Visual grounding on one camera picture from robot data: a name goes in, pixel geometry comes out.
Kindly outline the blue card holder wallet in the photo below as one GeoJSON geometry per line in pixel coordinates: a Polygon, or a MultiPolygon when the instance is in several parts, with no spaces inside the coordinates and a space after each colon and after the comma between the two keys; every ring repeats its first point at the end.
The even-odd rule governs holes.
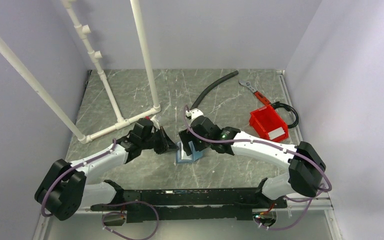
{"type": "Polygon", "coordinates": [[[181,141],[176,143],[177,151],[175,153],[175,165],[178,164],[193,164],[204,156],[204,151],[197,151],[192,141],[189,142],[191,154],[187,155],[184,145],[181,141]]]}

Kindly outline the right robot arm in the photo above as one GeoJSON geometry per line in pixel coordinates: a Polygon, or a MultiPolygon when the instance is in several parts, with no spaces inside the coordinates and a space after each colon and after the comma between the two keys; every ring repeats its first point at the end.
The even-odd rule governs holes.
{"type": "Polygon", "coordinates": [[[192,182],[200,184],[202,177],[211,176],[202,188],[254,187],[256,203],[269,207],[275,199],[288,194],[314,198],[332,189],[326,166],[313,147],[265,140],[236,127],[219,127],[199,115],[191,121],[183,119],[178,132],[182,143],[180,157],[202,152],[197,164],[203,173],[192,171],[192,182]]]}

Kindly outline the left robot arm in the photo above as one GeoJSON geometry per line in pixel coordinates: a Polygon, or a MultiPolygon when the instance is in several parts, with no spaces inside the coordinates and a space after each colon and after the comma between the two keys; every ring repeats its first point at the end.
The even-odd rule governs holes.
{"type": "Polygon", "coordinates": [[[157,155],[175,152],[179,147],[155,121],[141,118],[127,135],[113,139],[110,146],[67,162],[56,160],[39,185],[34,199],[41,205],[43,217],[55,216],[60,221],[70,218],[78,209],[95,205],[119,209],[125,200],[125,190],[112,180],[97,184],[91,181],[101,174],[139,157],[144,150],[157,155]]]}

